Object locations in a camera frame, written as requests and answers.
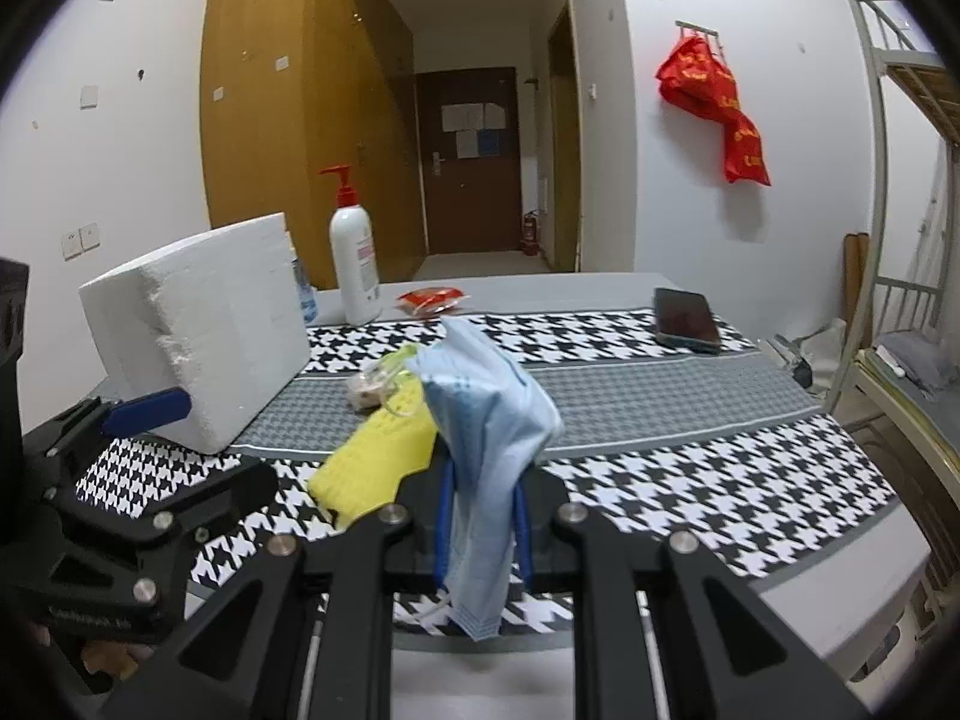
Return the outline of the red hanging bag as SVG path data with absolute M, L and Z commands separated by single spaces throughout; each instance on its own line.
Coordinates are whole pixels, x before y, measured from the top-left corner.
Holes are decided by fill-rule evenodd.
M 654 78 L 666 103 L 721 127 L 722 174 L 729 184 L 748 181 L 770 187 L 760 132 L 740 107 L 734 73 L 703 32 L 682 28 Z

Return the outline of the white wall switch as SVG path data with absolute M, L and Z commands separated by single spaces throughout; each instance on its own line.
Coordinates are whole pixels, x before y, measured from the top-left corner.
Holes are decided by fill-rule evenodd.
M 99 88 L 97 86 L 83 86 L 80 91 L 80 109 L 94 109 L 99 101 Z

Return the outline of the green pink wrapped packet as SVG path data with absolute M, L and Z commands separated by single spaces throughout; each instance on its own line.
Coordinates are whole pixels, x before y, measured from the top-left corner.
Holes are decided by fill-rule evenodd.
M 357 413 L 386 408 L 391 398 L 398 394 L 402 379 L 408 373 L 404 361 L 371 364 L 348 377 L 345 383 L 348 405 Z

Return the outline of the dark brown door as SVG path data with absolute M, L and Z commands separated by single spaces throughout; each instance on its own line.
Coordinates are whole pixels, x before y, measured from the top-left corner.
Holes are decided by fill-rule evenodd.
M 416 118 L 430 252 L 517 249 L 523 183 L 516 70 L 420 73 Z

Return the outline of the white styrofoam box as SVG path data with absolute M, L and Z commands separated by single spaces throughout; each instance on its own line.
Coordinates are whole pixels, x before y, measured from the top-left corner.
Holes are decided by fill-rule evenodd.
M 239 436 L 309 361 L 285 216 L 259 216 L 106 271 L 80 301 L 122 400 L 166 388 L 189 415 L 153 433 L 199 454 Z

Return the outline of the red fire extinguisher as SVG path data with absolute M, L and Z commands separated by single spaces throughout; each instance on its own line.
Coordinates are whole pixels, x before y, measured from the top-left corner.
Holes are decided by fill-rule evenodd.
M 521 247 L 526 255 L 534 257 L 539 254 L 539 215 L 535 211 L 528 211 L 523 216 L 523 237 Z

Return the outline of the blue face mask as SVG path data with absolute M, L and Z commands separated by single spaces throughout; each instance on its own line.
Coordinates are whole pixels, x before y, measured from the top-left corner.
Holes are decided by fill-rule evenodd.
M 544 387 L 467 319 L 444 319 L 441 338 L 409 362 L 454 463 L 446 593 L 451 619 L 482 642 L 500 632 L 514 532 L 512 491 L 562 430 Z

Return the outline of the white red pump bottle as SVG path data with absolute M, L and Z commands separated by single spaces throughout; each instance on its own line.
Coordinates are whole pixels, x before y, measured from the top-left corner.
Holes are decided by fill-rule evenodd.
M 335 211 L 329 223 L 335 277 L 348 325 L 359 327 L 381 316 L 381 281 L 377 271 L 373 223 L 359 203 L 350 181 L 350 166 L 324 167 L 321 176 L 335 174 Z

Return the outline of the yellow cloth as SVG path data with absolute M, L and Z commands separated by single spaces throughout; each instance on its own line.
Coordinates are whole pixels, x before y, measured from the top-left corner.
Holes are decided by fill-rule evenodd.
M 339 532 L 394 502 L 402 479 L 430 465 L 438 427 L 409 367 L 420 349 L 404 344 L 373 362 L 404 361 L 409 373 L 386 408 L 363 411 L 353 434 L 309 478 L 309 496 Z

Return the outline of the houndstooth table cloth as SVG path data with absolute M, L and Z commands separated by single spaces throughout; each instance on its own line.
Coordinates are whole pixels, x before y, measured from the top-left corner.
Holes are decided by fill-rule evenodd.
M 692 528 L 750 580 L 773 577 L 883 517 L 895 491 L 850 434 L 742 333 L 700 356 L 661 346 L 646 309 L 480 314 L 475 325 L 555 401 L 562 432 L 542 460 L 574 500 L 620 530 Z M 348 377 L 405 344 L 432 344 L 434 322 L 314 327 L 304 371 L 224 454 L 156 439 L 117 439 L 76 483 L 91 505 L 135 517 L 243 455 L 278 478 L 275 499 L 200 551 L 190 577 L 216 589 L 270 536 L 317 541 L 331 516 L 309 475 L 358 427 Z

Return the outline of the black smartphone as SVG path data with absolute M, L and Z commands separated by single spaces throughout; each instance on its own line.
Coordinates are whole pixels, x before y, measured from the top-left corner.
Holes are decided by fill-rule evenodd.
M 652 294 L 654 338 L 669 348 L 719 355 L 722 340 L 708 301 L 700 293 L 656 288 Z

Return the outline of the wall socket pair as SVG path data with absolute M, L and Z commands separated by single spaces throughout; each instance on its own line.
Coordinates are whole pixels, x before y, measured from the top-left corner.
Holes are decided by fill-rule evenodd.
M 60 236 L 60 252 L 65 262 L 98 249 L 99 245 L 101 245 L 101 234 L 96 223 L 85 224 Z

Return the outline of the metal bunk bed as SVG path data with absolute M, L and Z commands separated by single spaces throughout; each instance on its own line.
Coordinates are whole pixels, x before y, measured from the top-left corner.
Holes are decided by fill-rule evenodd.
M 846 0 L 861 44 L 871 214 L 844 239 L 848 333 L 828 390 L 929 544 L 921 608 L 958 596 L 958 83 L 898 0 Z

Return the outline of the red snack packet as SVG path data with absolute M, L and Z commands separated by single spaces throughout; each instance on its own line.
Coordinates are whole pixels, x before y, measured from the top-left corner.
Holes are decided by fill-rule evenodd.
M 455 310 L 467 299 L 467 294 L 450 286 L 427 286 L 400 294 L 397 305 L 410 317 L 432 317 Z

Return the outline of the wooden wardrobe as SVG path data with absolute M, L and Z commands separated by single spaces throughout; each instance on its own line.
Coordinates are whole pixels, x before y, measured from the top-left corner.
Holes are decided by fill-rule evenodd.
M 280 213 L 317 288 L 335 283 L 337 166 L 384 281 L 427 255 L 413 36 L 389 0 L 206 0 L 200 139 L 212 226 Z

